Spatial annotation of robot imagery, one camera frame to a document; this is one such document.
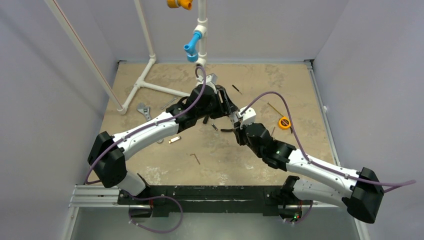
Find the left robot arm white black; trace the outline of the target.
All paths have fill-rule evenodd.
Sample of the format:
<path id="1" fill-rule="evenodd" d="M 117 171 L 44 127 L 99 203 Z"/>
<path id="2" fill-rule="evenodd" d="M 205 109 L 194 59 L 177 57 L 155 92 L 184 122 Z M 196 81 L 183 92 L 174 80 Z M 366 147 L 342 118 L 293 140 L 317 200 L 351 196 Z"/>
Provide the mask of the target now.
<path id="1" fill-rule="evenodd" d="M 224 87 L 200 84 L 189 96 L 138 127 L 113 135 L 99 133 L 88 155 L 89 171 L 105 188 L 120 187 L 129 192 L 132 201 L 142 205 L 148 201 L 149 191 L 140 176 L 128 171 L 127 160 L 156 141 L 195 126 L 199 119 L 230 117 L 238 110 Z"/>

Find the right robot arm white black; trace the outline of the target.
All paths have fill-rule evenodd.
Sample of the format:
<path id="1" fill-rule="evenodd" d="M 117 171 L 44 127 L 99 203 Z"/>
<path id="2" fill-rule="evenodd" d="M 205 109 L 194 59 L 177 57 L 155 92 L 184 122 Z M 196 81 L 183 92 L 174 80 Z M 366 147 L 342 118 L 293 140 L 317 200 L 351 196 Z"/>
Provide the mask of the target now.
<path id="1" fill-rule="evenodd" d="M 384 190 L 373 170 L 343 168 L 304 155 L 294 145 L 273 138 L 261 123 L 241 125 L 237 122 L 233 132 L 240 146 L 248 146 L 269 167 L 319 182 L 324 190 L 314 194 L 315 201 L 345 207 L 355 219 L 375 223 Z"/>

